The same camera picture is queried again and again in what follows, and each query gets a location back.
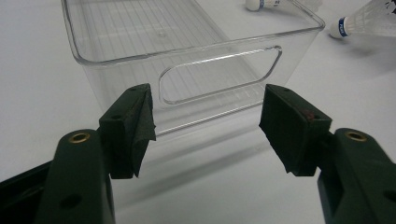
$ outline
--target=clear plastic bin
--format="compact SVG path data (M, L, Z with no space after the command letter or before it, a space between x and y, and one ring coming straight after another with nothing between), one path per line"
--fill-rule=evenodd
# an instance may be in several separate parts
M73 55L106 110L150 83L158 135L260 105L324 28L297 1L248 11L244 0L63 0Z

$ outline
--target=blue label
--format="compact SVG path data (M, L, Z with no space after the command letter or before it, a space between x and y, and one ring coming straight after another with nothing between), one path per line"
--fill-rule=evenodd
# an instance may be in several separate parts
M347 36L347 32L346 32L345 25L344 25L344 20L345 20L345 17L341 18L340 21L338 21L338 30L340 31L340 35L342 37Z

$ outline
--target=screw hole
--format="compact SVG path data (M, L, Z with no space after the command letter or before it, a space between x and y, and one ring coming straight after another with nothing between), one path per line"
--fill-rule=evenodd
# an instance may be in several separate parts
M113 117L111 117L112 119L120 119L121 115L114 115Z
M364 135L362 135L361 133L347 132L346 137L348 137L354 141L358 141L358 142L367 141L367 138Z
M396 191L395 190L385 190L384 191L384 196L393 201L394 203L396 203Z
M64 210L70 210L75 208L77 205L79 205L81 201L82 201L81 196L79 196L78 194L71 194L65 197L63 200L61 200L59 205Z
M76 133L73 136L69 138L69 142L71 143L82 143L87 141L90 138L90 135L88 133Z

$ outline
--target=container rim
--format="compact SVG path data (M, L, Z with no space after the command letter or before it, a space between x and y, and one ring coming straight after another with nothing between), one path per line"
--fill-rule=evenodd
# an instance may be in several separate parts
M301 35L301 34L306 34L306 33L311 33L311 32L319 32L324 29L326 26L325 21L317 16L314 12L303 6L301 3L299 3L296 0L288 0L291 1L297 8L299 8L302 12L304 12L306 15L308 15L311 19L313 19L318 26L310 27L310 28L305 28L305 29L299 29L299 30L292 30L292 31L287 31L287 32L281 32L281 33L276 33L276 34L270 34L270 35L259 35L259 36L252 36L252 37L247 37L247 38L239 38L235 40L225 40L220 43L215 43L211 45L206 45L206 46L199 46L199 47L192 47L192 48L186 48L186 49L170 49L170 50L164 50L164 51L158 51L158 52L153 52L149 54L140 54L140 55L134 55L134 56L128 56L128 57L122 57L122 58L117 58L117 59L112 59L112 60L105 60L105 61L92 61L84 58L81 56L81 54L78 52L78 47L76 44L76 38L75 34L73 32L73 24L70 19L70 13L69 13L69 8L67 5L67 0L61 0L62 1L62 9L64 13L64 24L66 27L66 32L68 35L69 39L69 44L70 48L73 53L73 57L75 60L86 66L110 66L110 65L115 65L119 63L127 63L130 61L138 61L138 60L144 60L152 57L161 57L163 55L169 55L169 54L181 54L181 53L187 53L187 52L194 52L194 51L200 51L200 50L207 50L207 49L216 49L216 48L221 48L224 46L228 45L233 45L233 44L239 44L239 43L249 43L249 42L262 42L264 40L269 40L273 38L280 38L280 37L286 37L290 35Z

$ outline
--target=container handle cutout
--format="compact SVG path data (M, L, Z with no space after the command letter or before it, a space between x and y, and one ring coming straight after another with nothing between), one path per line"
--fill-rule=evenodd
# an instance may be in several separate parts
M160 74L160 102L180 105L260 84L274 72L281 55L282 48L272 46L236 53L223 51L169 66Z

